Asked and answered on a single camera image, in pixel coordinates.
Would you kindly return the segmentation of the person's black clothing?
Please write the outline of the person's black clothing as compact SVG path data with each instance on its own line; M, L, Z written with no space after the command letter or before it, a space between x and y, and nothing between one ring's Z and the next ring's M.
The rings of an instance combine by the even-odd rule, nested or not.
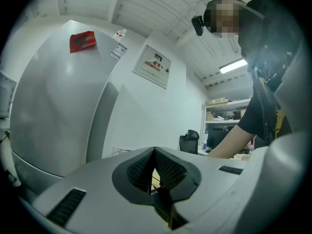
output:
M266 144L275 140L276 110L283 111L274 93L302 39L300 26L279 0L251 0L240 8L238 43L253 80L253 96L239 127ZM290 132L285 116L277 137Z

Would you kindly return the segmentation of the white label sticker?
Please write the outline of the white label sticker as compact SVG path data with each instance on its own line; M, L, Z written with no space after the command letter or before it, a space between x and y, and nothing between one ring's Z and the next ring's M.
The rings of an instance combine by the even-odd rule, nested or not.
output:
M110 56L116 60L120 60L127 51L127 47L122 44L118 44L110 53Z

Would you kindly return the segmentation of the black mesh office chair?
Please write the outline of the black mesh office chair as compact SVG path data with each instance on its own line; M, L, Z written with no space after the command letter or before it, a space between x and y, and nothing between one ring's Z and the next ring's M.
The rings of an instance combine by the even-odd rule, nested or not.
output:
M179 150L190 154L198 154L198 141L199 134L194 130L188 130L188 132L179 137Z

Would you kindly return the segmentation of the white electrical distribution box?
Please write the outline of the white electrical distribution box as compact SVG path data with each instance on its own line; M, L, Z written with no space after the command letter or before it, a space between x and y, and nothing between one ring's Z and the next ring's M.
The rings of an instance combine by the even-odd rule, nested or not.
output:
M133 73L167 89L171 61L149 45L144 47Z

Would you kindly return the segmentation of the red paper decoration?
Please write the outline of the red paper decoration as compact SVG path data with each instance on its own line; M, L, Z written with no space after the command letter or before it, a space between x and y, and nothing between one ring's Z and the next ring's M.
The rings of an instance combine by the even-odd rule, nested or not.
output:
M96 43L97 41L94 31L86 31L71 35L69 40L70 53L79 52L85 48L96 45Z

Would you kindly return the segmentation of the black computer monitor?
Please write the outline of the black computer monitor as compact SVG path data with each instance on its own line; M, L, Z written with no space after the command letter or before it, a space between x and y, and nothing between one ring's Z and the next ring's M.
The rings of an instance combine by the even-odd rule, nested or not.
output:
M207 146L214 149L226 137L229 131L211 130L208 133Z

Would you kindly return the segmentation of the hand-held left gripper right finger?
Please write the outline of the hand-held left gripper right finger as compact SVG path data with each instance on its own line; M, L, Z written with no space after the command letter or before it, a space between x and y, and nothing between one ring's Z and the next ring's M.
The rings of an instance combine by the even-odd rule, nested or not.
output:
M212 208L236 182L247 162L211 158L156 147L160 187L155 189L156 212L177 229L194 222Z

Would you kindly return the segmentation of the silver refrigerator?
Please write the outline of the silver refrigerator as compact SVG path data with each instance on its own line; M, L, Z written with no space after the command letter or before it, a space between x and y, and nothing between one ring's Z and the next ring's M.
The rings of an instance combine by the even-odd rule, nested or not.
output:
M70 36L94 31L96 45L70 53ZM68 21L35 52L17 86L10 119L21 184L39 195L84 164L101 159L118 91L110 56L120 42Z

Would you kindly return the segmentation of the white storage shelf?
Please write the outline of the white storage shelf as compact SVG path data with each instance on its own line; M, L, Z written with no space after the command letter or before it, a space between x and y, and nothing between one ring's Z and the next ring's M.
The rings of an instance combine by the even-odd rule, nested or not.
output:
M200 141L205 152L212 148L207 146L208 133L211 130L231 131L236 126L250 103L250 99L230 101L224 97L211 99L203 104Z

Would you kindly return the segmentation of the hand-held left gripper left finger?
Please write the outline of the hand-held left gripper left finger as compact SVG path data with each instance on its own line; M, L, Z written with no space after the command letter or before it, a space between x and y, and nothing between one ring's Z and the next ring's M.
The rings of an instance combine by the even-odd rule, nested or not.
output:
M32 204L21 200L22 205L53 234L168 234L167 223L153 206L130 203L112 182L113 170L120 163L144 151L133 150L87 163L46 189ZM47 217L72 189L86 194L61 227Z

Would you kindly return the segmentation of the person's right forearm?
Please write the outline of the person's right forearm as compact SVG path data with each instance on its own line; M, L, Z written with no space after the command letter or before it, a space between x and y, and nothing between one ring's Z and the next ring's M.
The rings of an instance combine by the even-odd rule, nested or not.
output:
M238 125L235 126L225 138L208 153L208 157L229 159L242 151L242 149L255 137Z

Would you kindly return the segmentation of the ceiling light panel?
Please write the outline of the ceiling light panel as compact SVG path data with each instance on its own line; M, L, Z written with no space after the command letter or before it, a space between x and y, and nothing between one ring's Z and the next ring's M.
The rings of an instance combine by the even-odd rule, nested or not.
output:
M222 74L225 74L225 73L228 73L228 72L233 71L235 69L246 66L247 64L248 63L245 61L245 59L241 58L241 59L238 59L236 61L233 61L229 64L226 64L226 65L220 67L219 70Z

